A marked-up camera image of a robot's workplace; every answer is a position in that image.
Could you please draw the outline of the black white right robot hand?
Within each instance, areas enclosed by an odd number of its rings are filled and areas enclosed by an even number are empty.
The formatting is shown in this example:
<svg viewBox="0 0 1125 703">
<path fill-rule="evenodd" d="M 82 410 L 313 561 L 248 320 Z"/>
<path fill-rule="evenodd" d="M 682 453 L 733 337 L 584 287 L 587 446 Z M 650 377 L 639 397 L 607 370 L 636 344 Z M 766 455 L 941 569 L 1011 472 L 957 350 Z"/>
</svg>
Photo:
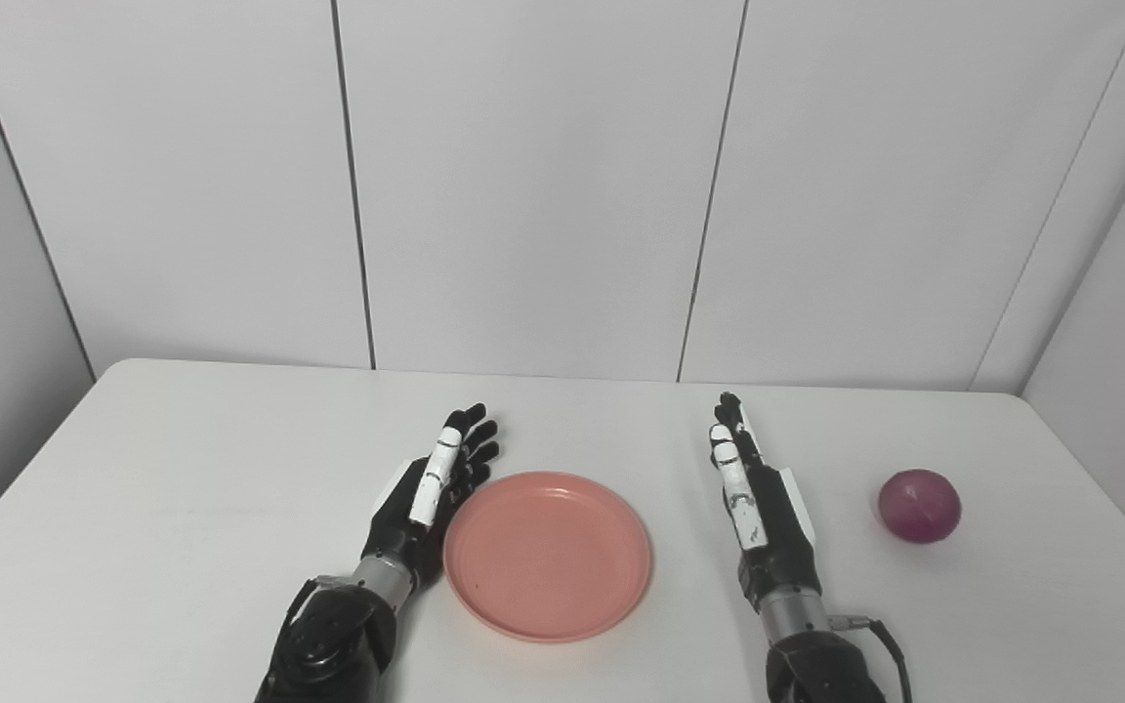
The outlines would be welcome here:
<svg viewBox="0 0 1125 703">
<path fill-rule="evenodd" d="M 760 611 L 776 593 L 821 595 L 813 524 L 793 472 L 767 463 L 738 395 L 720 394 L 714 417 L 710 459 L 740 548 L 737 578 L 745 600 Z"/>
</svg>

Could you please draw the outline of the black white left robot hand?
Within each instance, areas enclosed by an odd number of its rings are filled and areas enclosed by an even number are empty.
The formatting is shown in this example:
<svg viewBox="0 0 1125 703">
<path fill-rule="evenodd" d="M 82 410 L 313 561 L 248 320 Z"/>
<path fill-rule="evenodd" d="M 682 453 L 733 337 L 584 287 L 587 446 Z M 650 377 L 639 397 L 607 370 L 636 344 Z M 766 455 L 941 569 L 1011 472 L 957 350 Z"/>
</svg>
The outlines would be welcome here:
<svg viewBox="0 0 1125 703">
<path fill-rule="evenodd" d="M 482 403 L 451 411 L 432 453 L 406 465 L 375 512 L 362 556 L 400 565 L 412 592 L 430 586 L 456 512 L 488 481 L 488 465 L 500 456 L 496 436 L 497 422 Z"/>
</svg>

